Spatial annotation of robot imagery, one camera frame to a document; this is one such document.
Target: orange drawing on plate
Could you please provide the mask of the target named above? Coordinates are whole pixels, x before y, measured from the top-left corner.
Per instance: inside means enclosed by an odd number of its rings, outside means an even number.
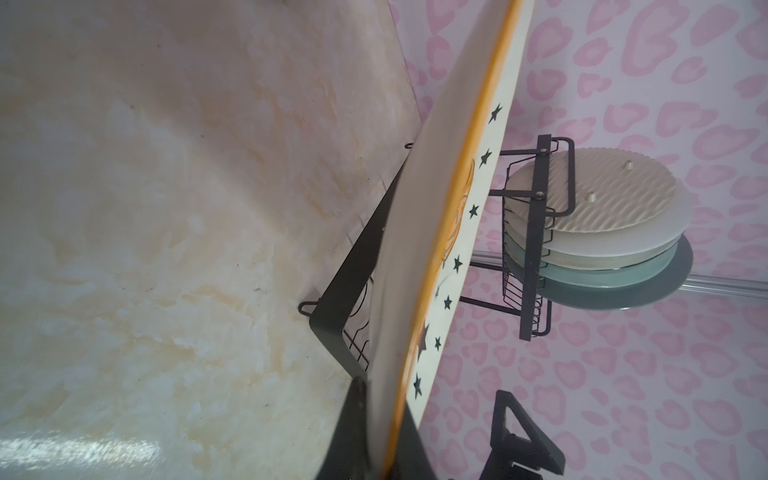
[[[456,243],[456,237],[458,237],[458,231],[462,228],[462,217],[464,215],[464,207],[467,205],[467,198],[469,197],[469,189],[472,188],[472,178],[475,176],[475,159],[469,164],[469,173],[467,174],[467,181],[464,184],[464,191],[462,191],[462,199],[458,201],[458,208],[456,209],[456,215],[453,217],[453,225],[451,225],[451,235],[445,242],[445,251],[442,254],[442,261],[445,262],[448,259],[448,255],[453,250],[453,244]]]

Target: black star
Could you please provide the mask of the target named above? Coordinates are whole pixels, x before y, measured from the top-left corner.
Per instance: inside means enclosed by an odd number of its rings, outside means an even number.
[[[496,109],[491,112],[491,120],[489,120],[488,123],[491,123],[493,120],[496,120],[496,115],[498,115],[500,111],[502,111],[502,104],[498,104]]]
[[[492,153],[492,152],[491,152],[489,149],[487,149],[487,148],[485,149],[485,155],[482,155],[482,156],[480,157],[480,166],[479,166],[478,168],[480,168],[480,167],[482,167],[483,165],[485,165],[485,162],[487,162],[487,161],[488,161],[488,157],[490,157],[490,156],[491,156],[491,153]]]
[[[416,357],[416,361],[422,358],[422,352],[427,349],[427,330],[429,330],[429,325],[422,328],[422,339],[419,341],[419,356]]]
[[[419,395],[424,395],[422,393],[422,380],[419,378],[419,374],[416,374],[416,381],[413,383],[413,388],[416,389],[416,394],[413,396],[414,399],[417,399]]]

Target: beige textured lid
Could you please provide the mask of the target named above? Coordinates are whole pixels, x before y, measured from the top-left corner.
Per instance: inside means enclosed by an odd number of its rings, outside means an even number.
[[[530,190],[533,163],[516,171],[508,190]],[[656,217],[670,205],[675,192],[672,173],[653,158],[617,148],[576,150],[576,210],[552,227],[564,232],[606,232],[631,227]],[[547,206],[568,207],[568,152],[550,156]],[[528,204],[506,202],[508,210],[528,219]]]

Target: dish rack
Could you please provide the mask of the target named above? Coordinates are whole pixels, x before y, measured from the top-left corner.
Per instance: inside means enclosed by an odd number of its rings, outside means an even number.
[[[547,207],[546,203],[550,155],[560,150],[561,143],[568,145],[568,207],[557,212]],[[534,162],[530,190],[501,189],[488,192],[489,197],[502,198],[502,232],[505,231],[506,216],[512,215],[507,211],[507,202],[521,201],[529,204],[524,273],[521,279],[515,278],[508,265],[510,260],[504,254],[501,265],[473,260],[470,266],[502,273],[504,305],[467,296],[461,296],[459,301],[520,317],[519,337],[531,341],[533,337],[545,336],[551,331],[552,301],[538,294],[546,282],[544,277],[538,275],[538,271],[546,265],[541,261],[549,254],[544,245],[552,240],[551,230],[547,237],[545,227],[551,227],[559,217],[572,214],[576,208],[575,145],[570,138],[539,135],[536,148],[502,150],[499,156],[524,157],[509,163],[505,185],[514,173],[512,169],[515,165]],[[299,312],[310,318],[310,327],[318,339],[353,378],[365,378],[369,366],[368,292],[374,282],[373,272],[379,256],[383,227],[399,177],[398,172],[325,293],[317,301],[308,300],[299,304]],[[309,306],[315,306],[314,311],[307,311]]]

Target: orange rim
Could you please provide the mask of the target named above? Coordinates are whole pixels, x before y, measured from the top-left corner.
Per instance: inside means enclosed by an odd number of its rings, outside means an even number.
[[[468,162],[471,162],[475,152],[480,145],[480,137],[485,128],[485,118],[491,107],[491,100],[496,90],[498,80],[502,75],[502,69],[504,67],[504,60],[506,59],[506,53],[509,50],[509,45],[512,42],[512,36],[515,33],[515,27],[518,24],[520,18],[520,11],[524,0],[511,0],[507,9],[506,19],[502,25],[500,35],[496,42],[496,46],[491,56],[491,61],[488,64],[488,70],[485,72],[485,82],[483,83],[480,95],[478,96],[478,102],[475,104],[475,111],[472,115],[472,122],[469,125],[467,134],[464,137],[464,144],[462,145],[462,151],[456,164],[456,169],[453,173],[451,180],[451,186],[449,188],[448,200],[445,202],[445,207],[442,212],[440,220],[440,226],[438,228],[437,235],[434,239],[434,245],[432,246],[432,253],[429,259],[429,267],[427,274],[422,280],[421,288],[419,289],[419,300],[417,302],[416,311],[413,315],[413,321],[411,325],[411,338],[409,340],[408,355],[403,363],[400,385],[397,389],[396,403],[395,403],[395,416],[392,419],[392,424],[389,427],[389,438],[387,440],[386,454],[384,456],[384,463],[382,468],[382,478],[385,478],[392,468],[392,464],[395,461],[395,451],[397,449],[397,440],[400,433],[400,427],[402,425],[402,416],[406,410],[406,394],[408,393],[408,384],[410,382],[411,373],[413,371],[413,364],[417,358],[416,354],[419,348],[419,338],[421,333],[421,325],[426,318],[427,309],[429,308],[429,302],[432,297],[432,290],[435,288],[437,282],[437,274],[440,265],[442,264],[442,257],[445,249],[445,238],[451,233],[451,226],[453,225],[452,214],[455,213],[458,208],[458,203],[461,201],[462,192],[464,191],[465,178],[460,175],[464,171],[464,168]]]

